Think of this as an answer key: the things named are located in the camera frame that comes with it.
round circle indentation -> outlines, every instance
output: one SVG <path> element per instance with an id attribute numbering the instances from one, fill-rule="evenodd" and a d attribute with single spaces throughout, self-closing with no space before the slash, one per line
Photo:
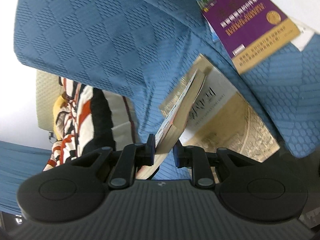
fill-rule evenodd
<path id="1" fill-rule="evenodd" d="M 275 179 L 255 179 L 247 185 L 247 189 L 261 199 L 279 198 L 285 192 L 283 184 Z"/>
<path id="2" fill-rule="evenodd" d="M 273 25 L 276 25 L 281 22 L 281 16 L 276 11 L 269 11 L 266 17 L 267 17 L 267 21 Z"/>
<path id="3" fill-rule="evenodd" d="M 213 180 L 209 179 L 209 178 L 201 178 L 201 179 L 198 180 L 198 184 L 200 186 L 208 187 L 208 186 L 211 186 L 213 184 Z"/>
<path id="4" fill-rule="evenodd" d="M 68 179 L 51 179 L 42 184 L 39 193 L 48 200 L 70 198 L 77 190 L 76 184 Z"/>
<path id="5" fill-rule="evenodd" d="M 124 178 L 114 178 L 110 181 L 110 184 L 115 187 L 123 186 L 127 183 Z"/>

striped blanket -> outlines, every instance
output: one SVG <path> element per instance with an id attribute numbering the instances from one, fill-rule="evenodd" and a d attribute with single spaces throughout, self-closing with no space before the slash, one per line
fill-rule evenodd
<path id="1" fill-rule="evenodd" d="M 137 122 L 130 100 L 121 95 L 60 78 L 65 103 L 55 120 L 62 140 L 52 146 L 44 171 L 109 146 L 122 150 L 138 141 Z"/>

gold label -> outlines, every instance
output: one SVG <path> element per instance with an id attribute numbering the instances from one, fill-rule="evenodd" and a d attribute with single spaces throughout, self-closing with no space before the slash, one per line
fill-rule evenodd
<path id="1" fill-rule="evenodd" d="M 299 34 L 299 29 L 287 18 L 255 40 L 231 60 L 238 73 L 242 74 L 276 52 Z"/>
<path id="2" fill-rule="evenodd" d="M 270 11 L 267 13 L 267 20 L 269 23 L 276 25 L 281 22 L 281 16 L 276 11 Z"/>

ribbed plastic surface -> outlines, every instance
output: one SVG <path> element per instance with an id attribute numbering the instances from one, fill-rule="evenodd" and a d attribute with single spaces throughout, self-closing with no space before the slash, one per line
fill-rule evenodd
<path id="1" fill-rule="evenodd" d="M 16 240 L 305 240 L 313 233 L 297 220 L 273 225 L 245 221 L 228 212 L 212 191 L 180 180 L 136 181 L 129 189 L 110 193 L 98 210 L 81 220 L 52 225 L 27 221 L 12 236 Z"/>

